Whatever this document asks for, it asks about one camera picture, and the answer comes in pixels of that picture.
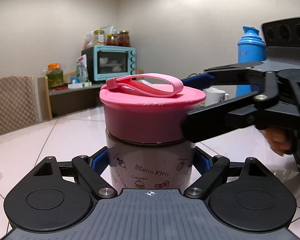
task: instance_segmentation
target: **pink lid strap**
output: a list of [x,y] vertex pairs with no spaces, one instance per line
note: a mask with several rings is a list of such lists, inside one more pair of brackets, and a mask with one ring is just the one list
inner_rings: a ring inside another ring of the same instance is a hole
[[[139,81],[132,80],[132,78],[139,78],[139,77],[155,78],[155,79],[160,79],[169,82],[173,86],[173,91],[172,92],[162,91],[159,89],[155,89],[151,86],[148,86],[146,84],[143,84]],[[157,73],[147,73],[147,74],[139,74],[139,75],[131,75],[131,76],[122,76],[117,78],[109,78],[106,80],[106,85],[104,85],[101,89],[111,90],[122,86],[129,87],[147,96],[158,97],[158,98],[172,97],[183,90],[183,83],[178,78],[164,75],[164,74],[157,74]]]

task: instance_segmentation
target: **human hand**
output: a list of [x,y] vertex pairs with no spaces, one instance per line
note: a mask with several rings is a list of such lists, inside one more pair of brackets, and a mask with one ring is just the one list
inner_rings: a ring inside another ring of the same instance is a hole
[[261,132],[276,154],[283,156],[284,152],[291,148],[291,142],[287,138],[284,129],[271,126]]

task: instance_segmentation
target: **hello kitty cup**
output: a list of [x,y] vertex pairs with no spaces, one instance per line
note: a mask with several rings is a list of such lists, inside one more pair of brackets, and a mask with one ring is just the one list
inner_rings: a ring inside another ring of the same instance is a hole
[[[146,85],[132,78],[156,78],[170,84]],[[106,80],[106,140],[113,187],[161,189],[189,184],[195,144],[182,137],[180,122],[199,107],[203,91],[184,87],[163,74],[131,75]]]

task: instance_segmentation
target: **metal screw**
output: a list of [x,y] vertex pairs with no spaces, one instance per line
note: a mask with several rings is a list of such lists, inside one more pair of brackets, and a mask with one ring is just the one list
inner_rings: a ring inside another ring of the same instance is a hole
[[187,189],[187,193],[191,196],[199,196],[200,194],[202,194],[202,190],[197,187],[191,187]]
[[254,122],[254,116],[252,114],[250,114],[248,117],[247,117],[247,123],[251,124]]
[[266,95],[256,95],[256,96],[254,96],[254,99],[256,99],[256,100],[266,100],[266,99],[268,99],[268,96],[266,96]]
[[114,193],[114,190],[110,187],[104,187],[101,190],[99,190],[99,194],[103,196],[110,196]]

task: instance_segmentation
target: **wall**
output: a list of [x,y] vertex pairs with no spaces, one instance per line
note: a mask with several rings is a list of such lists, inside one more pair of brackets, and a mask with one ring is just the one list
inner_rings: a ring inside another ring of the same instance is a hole
[[53,62],[75,71],[85,34],[116,24],[117,8],[118,0],[0,0],[0,78],[36,81]]
[[300,16],[300,0],[120,0],[119,13],[138,68],[185,78],[237,63],[242,26]]

